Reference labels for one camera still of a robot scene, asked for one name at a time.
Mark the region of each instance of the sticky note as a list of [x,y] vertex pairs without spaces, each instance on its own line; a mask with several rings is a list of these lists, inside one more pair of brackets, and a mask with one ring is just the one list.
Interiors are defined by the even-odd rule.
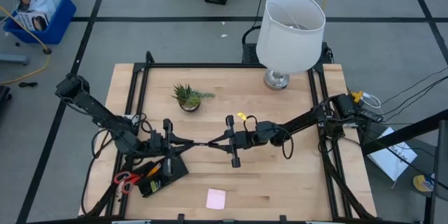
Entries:
[[225,191],[209,189],[209,194],[207,195],[206,208],[222,210],[225,206]]

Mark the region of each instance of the white lampshade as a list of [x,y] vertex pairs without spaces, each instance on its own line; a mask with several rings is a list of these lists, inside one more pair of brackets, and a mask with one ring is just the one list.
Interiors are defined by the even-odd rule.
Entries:
[[266,0],[257,56],[268,69],[292,74],[321,56],[325,15],[314,0]]

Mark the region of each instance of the wooden tabletop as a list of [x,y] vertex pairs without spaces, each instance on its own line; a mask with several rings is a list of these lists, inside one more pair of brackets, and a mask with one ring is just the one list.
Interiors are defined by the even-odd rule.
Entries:
[[[125,112],[132,67],[132,64],[115,66],[106,101],[106,107],[114,114]],[[325,65],[324,69],[329,95],[347,92],[341,66]],[[143,112],[158,132],[163,132],[162,120],[169,118],[178,137],[208,141],[226,130],[227,115],[234,115],[235,130],[243,130],[238,112],[255,115],[259,121],[285,123],[313,106],[306,73],[291,75],[285,90],[271,91],[263,83],[264,72],[264,69],[150,69]],[[188,83],[216,97],[203,100],[198,111],[186,113],[170,97],[177,83]],[[320,90],[318,78],[316,84]],[[138,90],[137,86],[134,109]],[[253,129],[253,123],[247,125],[249,130]],[[358,140],[354,129],[345,129],[345,133],[347,138]],[[144,132],[139,135],[140,140],[148,137]],[[239,151],[241,167],[237,169],[230,164],[231,156],[221,150],[192,148],[182,154],[190,173],[148,198],[142,198],[138,188],[133,189],[126,218],[177,219],[178,214],[185,214],[187,220],[275,221],[280,215],[286,215],[289,221],[330,220],[322,158],[317,151],[317,129],[310,127],[293,138],[295,148],[290,160],[285,160],[281,148],[267,144]],[[340,140],[339,149],[346,184],[359,202],[376,215],[361,148]],[[111,182],[116,151],[114,145],[108,146],[92,167],[85,195],[87,210]],[[205,207],[209,188],[227,192],[224,210]],[[335,189],[339,215],[343,216],[336,184]],[[119,203],[114,205],[117,214]]]

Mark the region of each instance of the lamp base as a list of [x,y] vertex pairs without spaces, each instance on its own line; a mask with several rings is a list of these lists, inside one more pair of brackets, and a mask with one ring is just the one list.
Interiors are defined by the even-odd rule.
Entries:
[[264,82],[271,90],[282,90],[288,86],[289,74],[278,73],[268,69],[265,72]]

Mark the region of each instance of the gray floor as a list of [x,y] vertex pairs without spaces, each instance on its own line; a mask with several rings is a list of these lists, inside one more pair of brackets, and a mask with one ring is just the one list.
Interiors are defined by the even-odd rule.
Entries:
[[[88,17],[95,0],[72,0],[76,16]],[[448,17],[447,0],[425,0],[434,17]],[[0,0],[11,7],[11,0]],[[226,6],[203,0],[103,0],[99,17],[190,17],[254,16],[258,0],[228,0]],[[424,18],[417,0],[328,0],[328,17],[408,17]],[[62,42],[52,45],[50,66],[27,81],[37,88],[9,85],[13,99],[0,117],[0,223],[13,223],[18,217],[34,169],[55,117],[58,99],[56,84],[70,71],[84,35],[86,22],[72,22]],[[240,62],[241,36],[252,22],[96,22],[85,50],[79,74],[91,84],[91,93],[105,102],[113,65],[141,62],[150,50],[157,62]],[[448,39],[448,24],[437,24]],[[0,52],[30,56],[29,66],[0,64],[0,81],[12,79],[41,67],[45,56],[37,45],[21,43],[14,36],[1,36]],[[251,34],[249,41],[256,41]],[[325,40],[342,64],[347,85],[385,100],[420,78],[447,66],[427,23],[331,23]],[[437,80],[434,77],[419,88]],[[412,123],[448,105],[446,83],[392,119]],[[384,111],[403,99],[384,105]],[[96,128],[89,118],[65,111],[41,186],[28,221],[74,218],[78,213],[81,190],[88,162],[90,138]],[[435,144],[436,133],[421,137]],[[395,221],[422,218],[424,199],[413,192],[390,189],[391,184],[370,182],[378,214]]]

